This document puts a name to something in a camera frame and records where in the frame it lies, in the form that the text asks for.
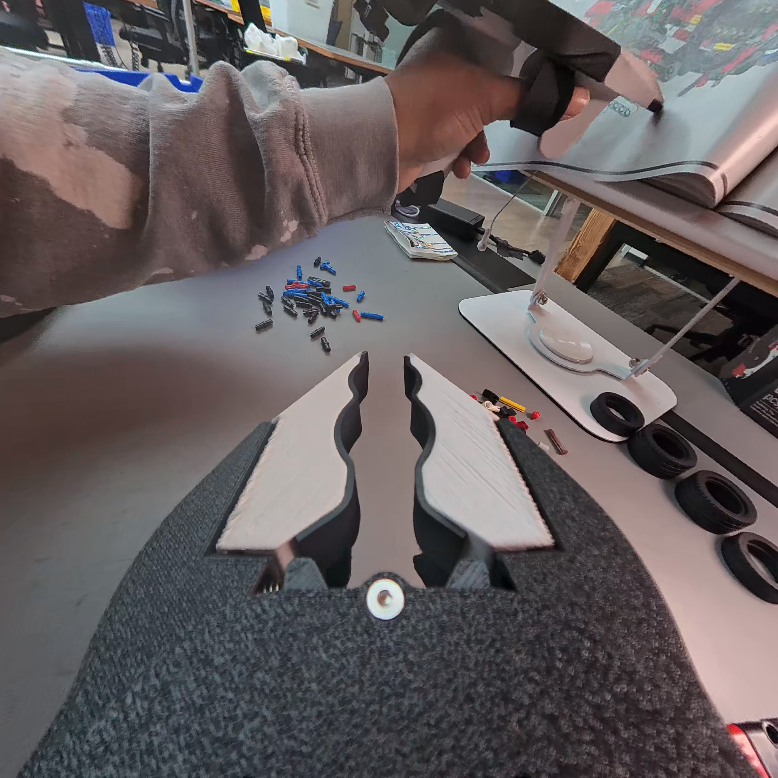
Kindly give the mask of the partly built toy race car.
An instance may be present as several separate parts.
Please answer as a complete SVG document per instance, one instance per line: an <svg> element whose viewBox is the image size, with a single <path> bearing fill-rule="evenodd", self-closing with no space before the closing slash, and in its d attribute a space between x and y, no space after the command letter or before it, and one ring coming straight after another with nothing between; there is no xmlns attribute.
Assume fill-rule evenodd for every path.
<svg viewBox="0 0 778 778"><path fill-rule="evenodd" d="M728 724L727 730L759 776L777 777L777 719Z"/></svg>

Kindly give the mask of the person's left hand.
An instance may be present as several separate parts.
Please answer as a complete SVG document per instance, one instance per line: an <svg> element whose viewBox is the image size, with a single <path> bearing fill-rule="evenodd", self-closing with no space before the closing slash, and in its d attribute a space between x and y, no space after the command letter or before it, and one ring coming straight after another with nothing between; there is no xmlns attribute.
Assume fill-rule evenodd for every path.
<svg viewBox="0 0 778 778"><path fill-rule="evenodd" d="M385 81L398 133L398 192L448 157L453 175L467 178L473 166L489 160L485 128L511 120L524 97L519 79L465 57L464 42L451 27L425 34Z"/></svg>

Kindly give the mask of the building instruction booklet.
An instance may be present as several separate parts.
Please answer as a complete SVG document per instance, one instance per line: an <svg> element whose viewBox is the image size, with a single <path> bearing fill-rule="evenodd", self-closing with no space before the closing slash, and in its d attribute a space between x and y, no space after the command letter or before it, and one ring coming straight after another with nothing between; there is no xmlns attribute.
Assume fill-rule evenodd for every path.
<svg viewBox="0 0 778 778"><path fill-rule="evenodd" d="M482 170L569 171L642 180L776 236L777 2L558 2L645 62L665 98L624 97L559 160L533 136L487 128Z"/></svg>

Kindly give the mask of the blue plastic storage bin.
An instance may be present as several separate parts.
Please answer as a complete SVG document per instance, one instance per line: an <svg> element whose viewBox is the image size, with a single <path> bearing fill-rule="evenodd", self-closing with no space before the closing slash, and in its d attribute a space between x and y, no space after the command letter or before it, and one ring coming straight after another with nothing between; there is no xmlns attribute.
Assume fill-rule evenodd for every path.
<svg viewBox="0 0 778 778"><path fill-rule="evenodd" d="M117 69L117 68L98 69L96 67L86 67L86 66L77 66L77 65L73 65L72 69L79 71L81 73L96 73L98 75L103 75L114 82L130 85L133 87L140 87L141 84L151 76L159 75L165 78L168 82L170 82L170 84L176 90L185 93L199 92L203 83L202 78L194 75L192 75L189 78L189 80L186 79L182 80L177 75L171 73L154 74L154 73L140 72L140 71L128 71L128 70Z"/></svg>

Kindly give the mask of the black office chair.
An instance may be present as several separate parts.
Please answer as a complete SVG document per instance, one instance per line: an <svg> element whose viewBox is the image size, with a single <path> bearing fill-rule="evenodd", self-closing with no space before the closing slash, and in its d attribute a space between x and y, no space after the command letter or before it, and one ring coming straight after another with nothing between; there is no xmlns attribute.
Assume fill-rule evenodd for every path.
<svg viewBox="0 0 778 778"><path fill-rule="evenodd" d="M189 2L119 2L116 10L124 25L120 35L137 46L143 65L149 60L180 64L190 72L194 27Z"/></svg>

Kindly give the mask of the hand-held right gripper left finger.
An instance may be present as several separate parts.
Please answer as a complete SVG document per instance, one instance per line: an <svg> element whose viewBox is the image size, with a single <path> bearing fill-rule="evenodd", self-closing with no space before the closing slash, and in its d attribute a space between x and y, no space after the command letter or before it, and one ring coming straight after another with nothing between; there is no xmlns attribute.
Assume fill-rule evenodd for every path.
<svg viewBox="0 0 778 778"><path fill-rule="evenodd" d="M355 354L272 421L216 542L220 553L345 553L359 531L350 452L369 355Z"/></svg>

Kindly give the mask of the black rubber toy tyre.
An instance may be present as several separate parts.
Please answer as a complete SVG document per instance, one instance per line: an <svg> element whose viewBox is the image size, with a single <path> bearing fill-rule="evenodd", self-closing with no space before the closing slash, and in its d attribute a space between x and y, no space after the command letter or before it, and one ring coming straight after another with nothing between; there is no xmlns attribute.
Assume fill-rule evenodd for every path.
<svg viewBox="0 0 778 778"><path fill-rule="evenodd" d="M646 425L638 406L614 392L603 392L594 398L590 403L590 412L608 433L621 438L629 438Z"/></svg>
<svg viewBox="0 0 778 778"><path fill-rule="evenodd" d="M759 534L740 532L720 543L722 559L754 596L777 604L777 546Z"/></svg>
<svg viewBox="0 0 778 778"><path fill-rule="evenodd" d="M697 453L685 437L661 423L649 423L627 440L630 457L658 479L673 479L694 468Z"/></svg>
<svg viewBox="0 0 778 778"><path fill-rule="evenodd" d="M751 498L734 481L712 471L696 471L678 481L675 498L686 515L712 534L729 534L757 520Z"/></svg>

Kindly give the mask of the pile of red yellow bricks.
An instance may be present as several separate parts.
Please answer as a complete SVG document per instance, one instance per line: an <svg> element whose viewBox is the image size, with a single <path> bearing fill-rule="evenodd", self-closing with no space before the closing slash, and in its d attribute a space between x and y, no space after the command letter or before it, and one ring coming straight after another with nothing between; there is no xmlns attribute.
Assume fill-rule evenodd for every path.
<svg viewBox="0 0 778 778"><path fill-rule="evenodd" d="M520 433L526 436L534 435L533 440L542 451L559 457L569 453L557 432L540 424L542 421L540 412L490 389L484 389L481 393L470 394L470 396L498 419L506 420Z"/></svg>

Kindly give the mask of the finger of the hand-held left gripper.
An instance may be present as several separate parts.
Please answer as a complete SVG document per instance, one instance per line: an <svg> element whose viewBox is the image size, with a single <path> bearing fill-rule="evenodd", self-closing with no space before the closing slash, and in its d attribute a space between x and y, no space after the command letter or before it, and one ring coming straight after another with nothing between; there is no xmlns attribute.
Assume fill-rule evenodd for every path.
<svg viewBox="0 0 778 778"><path fill-rule="evenodd" d="M576 83L588 89L590 97L602 107L621 100L652 113L664 109L665 98L655 72L629 51L621 51L600 80L576 71Z"/></svg>

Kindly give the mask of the black toy set box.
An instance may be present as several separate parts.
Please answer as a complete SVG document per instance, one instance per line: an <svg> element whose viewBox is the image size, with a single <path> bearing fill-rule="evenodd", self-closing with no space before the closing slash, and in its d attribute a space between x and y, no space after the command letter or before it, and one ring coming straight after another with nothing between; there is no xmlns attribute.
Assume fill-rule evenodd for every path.
<svg viewBox="0 0 778 778"><path fill-rule="evenodd" d="M777 437L777 326L725 364L719 378L735 405Z"/></svg>

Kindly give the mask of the white book stand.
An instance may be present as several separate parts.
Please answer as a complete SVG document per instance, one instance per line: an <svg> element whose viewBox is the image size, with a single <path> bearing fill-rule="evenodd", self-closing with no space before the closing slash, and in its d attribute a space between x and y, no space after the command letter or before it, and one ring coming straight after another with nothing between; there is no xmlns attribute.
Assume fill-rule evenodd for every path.
<svg viewBox="0 0 778 778"><path fill-rule="evenodd" d="M604 392L633 402L648 423L671 411L675 392L656 375L669 354L662 345L648 359L632 359L551 299L552 263L562 257L562 241L583 202L636 227L729 275L719 297L744 281L776 294L776 237L742 222L679 199L644 183L603 183L576 173L560 173L552 185L569 195L553 234L546 263L531 290L463 300L459 310L559 408L590 434L608 442L624 440L595 420L591 402Z"/></svg>

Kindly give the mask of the white plastic containers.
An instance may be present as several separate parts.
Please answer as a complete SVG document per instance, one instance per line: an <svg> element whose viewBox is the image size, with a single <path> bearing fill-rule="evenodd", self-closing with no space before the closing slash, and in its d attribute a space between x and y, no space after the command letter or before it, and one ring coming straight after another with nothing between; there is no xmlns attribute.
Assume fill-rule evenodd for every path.
<svg viewBox="0 0 778 778"><path fill-rule="evenodd" d="M249 24L244 30L244 44L246 51L252 54L282 62L306 64L306 53L301 50L294 36L268 33Z"/></svg>

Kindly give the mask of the pile of blue black pins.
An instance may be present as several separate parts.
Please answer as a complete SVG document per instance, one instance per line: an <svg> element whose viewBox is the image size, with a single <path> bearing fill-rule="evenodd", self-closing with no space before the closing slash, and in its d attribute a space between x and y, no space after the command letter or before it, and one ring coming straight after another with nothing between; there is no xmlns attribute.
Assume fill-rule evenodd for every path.
<svg viewBox="0 0 778 778"><path fill-rule="evenodd" d="M262 318L254 324L254 332L263 334L276 325L276 319L284 316L302 322L306 327L308 340L317 344L325 355L333 353L331 341L332 323L347 316L355 323L364 321L383 322L385 316L365 310L365 290L355 284L343 287L333 285L336 268L328 260L316 257L314 274L306 275L302 265L295 267L295 273L282 284L260 288L257 293Z"/></svg>

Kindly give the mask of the folded sticker sheet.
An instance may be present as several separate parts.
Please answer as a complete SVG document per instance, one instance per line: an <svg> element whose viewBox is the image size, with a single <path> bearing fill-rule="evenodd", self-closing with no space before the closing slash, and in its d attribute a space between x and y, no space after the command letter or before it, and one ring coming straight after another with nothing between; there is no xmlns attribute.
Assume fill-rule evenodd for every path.
<svg viewBox="0 0 778 778"><path fill-rule="evenodd" d="M457 257L457 251L427 223L386 220L384 228L409 258L450 261Z"/></svg>

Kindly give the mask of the black power adapter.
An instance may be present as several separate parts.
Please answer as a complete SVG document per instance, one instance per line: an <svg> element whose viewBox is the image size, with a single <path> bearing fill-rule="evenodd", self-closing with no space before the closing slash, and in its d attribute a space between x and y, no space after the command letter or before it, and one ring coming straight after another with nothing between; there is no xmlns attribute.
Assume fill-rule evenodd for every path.
<svg viewBox="0 0 778 778"><path fill-rule="evenodd" d="M484 233L485 217L482 214L444 199L432 205L420 206L419 219L439 233L464 241L479 241Z"/></svg>

